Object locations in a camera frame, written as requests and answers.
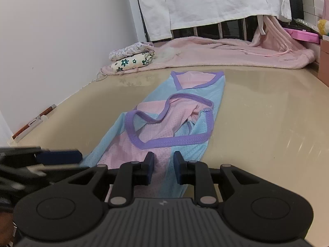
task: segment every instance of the stack of folded clothes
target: stack of folded clothes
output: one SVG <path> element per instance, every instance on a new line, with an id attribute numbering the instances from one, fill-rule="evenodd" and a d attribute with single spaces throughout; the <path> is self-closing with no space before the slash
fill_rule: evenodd
<path id="1" fill-rule="evenodd" d="M 138 42 L 124 49 L 112 51 L 109 59 L 114 73 L 148 65 L 154 57 L 153 43 Z"/>

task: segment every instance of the fluffy pink blanket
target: fluffy pink blanket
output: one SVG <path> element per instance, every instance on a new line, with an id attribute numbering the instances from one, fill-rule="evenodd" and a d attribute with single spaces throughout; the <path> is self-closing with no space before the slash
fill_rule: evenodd
<path id="1" fill-rule="evenodd" d="M 232 65 L 301 69 L 315 60 L 314 52 L 292 39 L 275 17 L 264 16 L 266 35 L 256 30 L 252 42 L 238 39 L 213 40 L 202 37 L 178 38 L 156 48 L 152 63 L 138 69 L 114 72 L 121 75 L 144 70 L 186 66 Z"/>

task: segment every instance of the beige tabletop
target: beige tabletop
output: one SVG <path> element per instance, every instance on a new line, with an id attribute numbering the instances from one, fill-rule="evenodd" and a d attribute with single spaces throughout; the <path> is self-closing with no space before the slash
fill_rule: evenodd
<path id="1" fill-rule="evenodd" d="M 316 247 L 329 246 L 329 88 L 305 69 L 174 70 L 225 72 L 224 95 L 203 161 L 213 168 L 233 164 L 305 197 L 314 209 L 306 239 Z M 141 102 L 170 71 L 92 82 L 60 104 L 19 145 L 77 148 L 87 154 L 119 114 Z"/>

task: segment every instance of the stack of white boxes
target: stack of white boxes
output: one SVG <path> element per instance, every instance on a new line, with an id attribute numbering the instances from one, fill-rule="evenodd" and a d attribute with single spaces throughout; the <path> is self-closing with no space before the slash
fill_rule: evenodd
<path id="1" fill-rule="evenodd" d="M 304 20 L 317 25 L 322 19 L 324 0 L 303 0 Z"/>

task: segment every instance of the pink plastic case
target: pink plastic case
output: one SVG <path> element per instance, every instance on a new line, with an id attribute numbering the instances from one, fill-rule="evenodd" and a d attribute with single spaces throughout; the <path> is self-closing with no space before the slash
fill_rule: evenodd
<path id="1" fill-rule="evenodd" d="M 304 30 L 296 30 L 296 29 L 287 29 L 284 28 L 286 32 L 290 34 L 290 36 L 296 40 L 306 41 L 311 43 L 319 44 L 319 35 L 314 33 L 309 33 L 308 31 Z"/>

